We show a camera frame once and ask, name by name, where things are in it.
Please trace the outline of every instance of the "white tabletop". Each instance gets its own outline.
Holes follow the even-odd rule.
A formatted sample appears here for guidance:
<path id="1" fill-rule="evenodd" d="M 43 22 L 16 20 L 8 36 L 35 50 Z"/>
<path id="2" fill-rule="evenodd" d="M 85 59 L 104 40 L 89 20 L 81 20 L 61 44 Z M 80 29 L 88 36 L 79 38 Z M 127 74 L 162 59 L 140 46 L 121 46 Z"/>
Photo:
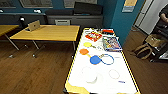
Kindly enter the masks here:
<path id="1" fill-rule="evenodd" d="M 113 94 L 113 93 L 129 93 L 134 94 L 137 91 L 136 86 L 132 80 L 130 71 L 127 68 L 122 52 L 107 52 L 93 47 L 85 47 L 85 42 L 92 43 L 93 46 L 103 47 L 102 38 L 93 42 L 85 37 L 89 30 L 84 30 L 74 63 L 70 72 L 68 82 L 72 86 L 84 87 L 88 92 L 98 94 Z M 90 57 L 82 55 L 80 49 L 87 49 L 89 55 L 100 56 L 108 54 L 114 58 L 102 58 L 102 61 L 111 63 L 106 65 L 103 62 L 99 64 L 91 64 Z"/>

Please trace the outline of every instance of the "wooden floor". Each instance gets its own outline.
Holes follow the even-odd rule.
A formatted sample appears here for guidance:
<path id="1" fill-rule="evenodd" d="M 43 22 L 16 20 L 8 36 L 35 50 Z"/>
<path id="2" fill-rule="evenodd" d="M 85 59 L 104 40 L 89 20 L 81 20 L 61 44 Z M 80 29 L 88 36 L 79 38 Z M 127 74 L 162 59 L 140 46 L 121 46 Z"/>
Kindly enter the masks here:
<path id="1" fill-rule="evenodd" d="M 63 94 L 73 55 L 72 42 L 46 42 L 38 54 L 31 42 L 0 42 L 0 94 Z M 15 52 L 14 58 L 8 56 Z"/>
<path id="2" fill-rule="evenodd" d="M 131 31 L 123 46 L 123 52 L 142 94 L 168 94 L 168 62 L 149 62 L 141 60 L 130 52 L 142 44 L 146 35 Z"/>
<path id="3" fill-rule="evenodd" d="M 149 62 L 130 55 L 146 37 L 130 31 L 123 52 L 142 94 L 168 94 L 168 63 Z M 15 41 L 16 49 L 8 41 L 0 41 L 0 94 L 63 94 L 73 55 L 71 42 L 44 42 L 45 48 L 33 58 L 36 50 L 31 41 Z"/>

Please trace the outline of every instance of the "wooden table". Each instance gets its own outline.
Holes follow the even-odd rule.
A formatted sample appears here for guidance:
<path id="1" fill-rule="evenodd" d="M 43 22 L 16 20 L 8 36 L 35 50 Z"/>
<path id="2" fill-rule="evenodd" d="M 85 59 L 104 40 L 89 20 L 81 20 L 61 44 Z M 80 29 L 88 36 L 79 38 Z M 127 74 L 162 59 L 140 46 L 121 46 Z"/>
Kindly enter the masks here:
<path id="1" fill-rule="evenodd" d="M 10 38 L 6 35 L 6 33 L 14 30 L 15 28 L 19 27 L 19 25 L 0 25 L 0 36 L 5 35 L 5 37 L 12 43 L 12 45 L 19 50 L 19 48 L 10 40 Z"/>
<path id="2" fill-rule="evenodd" d="M 84 43 L 86 42 L 92 43 L 95 47 L 103 46 L 102 38 L 93 42 L 85 37 L 89 31 L 91 32 L 94 30 L 85 29 L 81 36 L 63 91 L 70 94 L 140 94 L 122 51 L 108 52 L 103 49 L 100 50 L 84 46 Z M 88 54 L 91 57 L 95 55 L 101 56 L 102 54 L 108 54 L 114 59 L 112 60 L 111 58 L 104 57 L 100 63 L 91 64 L 91 57 L 88 55 L 82 55 L 80 53 L 81 49 L 87 49 L 89 51 Z M 104 61 L 113 61 L 113 63 L 107 65 L 103 63 Z"/>
<path id="3" fill-rule="evenodd" d="M 34 31 L 25 29 L 10 37 L 11 39 L 32 40 L 37 49 L 40 49 L 34 40 L 47 41 L 73 41 L 75 43 L 79 31 L 79 26 L 58 26 L 58 25 L 40 25 L 40 28 Z"/>

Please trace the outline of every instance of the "box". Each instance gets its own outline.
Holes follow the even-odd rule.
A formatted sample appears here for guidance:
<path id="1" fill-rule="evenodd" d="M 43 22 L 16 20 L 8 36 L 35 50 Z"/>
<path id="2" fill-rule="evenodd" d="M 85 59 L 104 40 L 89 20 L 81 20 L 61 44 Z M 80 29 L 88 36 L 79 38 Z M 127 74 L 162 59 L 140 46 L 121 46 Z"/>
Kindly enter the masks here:
<path id="1" fill-rule="evenodd" d="M 145 41 L 152 47 L 160 47 L 163 43 L 166 42 L 166 39 L 158 34 L 150 34 Z"/>
<path id="2" fill-rule="evenodd" d="M 116 37 L 103 36 L 103 47 L 105 51 L 122 51 L 121 45 Z"/>

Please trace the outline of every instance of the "bag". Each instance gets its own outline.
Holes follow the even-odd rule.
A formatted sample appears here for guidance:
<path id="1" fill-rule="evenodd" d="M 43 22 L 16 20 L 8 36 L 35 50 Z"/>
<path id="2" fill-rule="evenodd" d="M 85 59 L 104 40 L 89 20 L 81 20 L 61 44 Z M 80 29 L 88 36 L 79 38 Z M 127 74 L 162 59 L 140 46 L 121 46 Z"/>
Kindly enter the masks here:
<path id="1" fill-rule="evenodd" d="M 150 34 L 145 41 L 152 47 L 160 47 L 163 43 L 166 42 L 166 39 L 158 34 Z"/>
<path id="2" fill-rule="evenodd" d="M 143 44 L 141 46 L 138 46 L 134 53 L 135 56 L 140 59 L 146 59 L 152 54 L 152 48 L 148 44 Z"/>

